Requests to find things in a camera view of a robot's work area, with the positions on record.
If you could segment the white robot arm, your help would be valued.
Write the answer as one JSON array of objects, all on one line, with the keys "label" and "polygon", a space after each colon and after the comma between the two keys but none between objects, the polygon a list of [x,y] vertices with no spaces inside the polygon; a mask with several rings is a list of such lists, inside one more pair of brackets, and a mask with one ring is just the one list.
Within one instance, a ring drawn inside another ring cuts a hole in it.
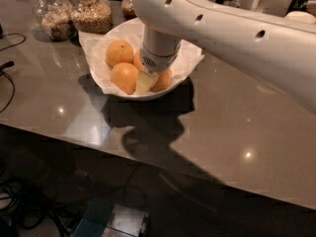
[{"label": "white robot arm", "polygon": [[316,28],[207,0],[133,0],[141,61],[170,67],[186,40],[316,111]]}]

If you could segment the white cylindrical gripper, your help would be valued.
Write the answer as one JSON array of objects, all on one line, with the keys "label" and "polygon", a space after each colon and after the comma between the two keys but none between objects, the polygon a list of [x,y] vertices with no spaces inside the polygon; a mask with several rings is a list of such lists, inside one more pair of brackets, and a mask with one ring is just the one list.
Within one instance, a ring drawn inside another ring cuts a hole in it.
[{"label": "white cylindrical gripper", "polygon": [[180,39],[144,26],[140,60],[146,68],[138,71],[136,95],[146,94],[156,84],[159,78],[156,72],[168,69],[175,62],[180,46]]}]

